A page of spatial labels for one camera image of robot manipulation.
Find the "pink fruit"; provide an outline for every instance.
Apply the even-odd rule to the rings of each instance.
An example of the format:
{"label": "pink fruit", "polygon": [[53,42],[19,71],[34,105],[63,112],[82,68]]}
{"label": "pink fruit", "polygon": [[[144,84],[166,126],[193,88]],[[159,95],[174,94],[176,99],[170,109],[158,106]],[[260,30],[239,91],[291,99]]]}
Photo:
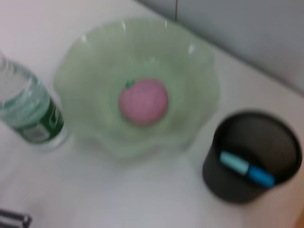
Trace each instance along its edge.
{"label": "pink fruit", "polygon": [[122,91],[119,109],[133,124],[149,125],[160,120],[168,107],[165,86],[156,79],[141,79]]}

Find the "white desk surface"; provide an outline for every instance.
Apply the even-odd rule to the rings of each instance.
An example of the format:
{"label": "white desk surface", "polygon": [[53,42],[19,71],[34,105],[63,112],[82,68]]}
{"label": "white desk surface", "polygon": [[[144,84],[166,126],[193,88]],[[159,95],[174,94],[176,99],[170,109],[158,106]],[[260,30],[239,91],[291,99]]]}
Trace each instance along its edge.
{"label": "white desk surface", "polygon": [[[2,0],[0,49],[31,68],[52,91],[72,41],[99,24],[157,15],[131,0]],[[289,228],[304,204],[304,171],[248,206],[215,198],[201,167],[219,122],[257,108],[304,137],[304,99],[214,47],[221,102],[187,152],[118,162],[72,137],[33,152],[0,126],[0,207],[33,216],[33,228]]]}

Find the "black mesh pen holder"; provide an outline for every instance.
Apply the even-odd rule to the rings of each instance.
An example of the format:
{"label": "black mesh pen holder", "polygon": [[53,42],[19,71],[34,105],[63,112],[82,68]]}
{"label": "black mesh pen holder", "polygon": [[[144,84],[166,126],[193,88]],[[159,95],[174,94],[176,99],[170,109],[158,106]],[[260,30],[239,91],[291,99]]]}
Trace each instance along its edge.
{"label": "black mesh pen holder", "polygon": [[203,165],[203,179],[219,198],[247,203],[267,190],[220,162],[228,151],[274,177],[275,185],[292,178],[302,163],[299,142],[281,121],[262,113],[245,112],[224,120],[217,128]]}

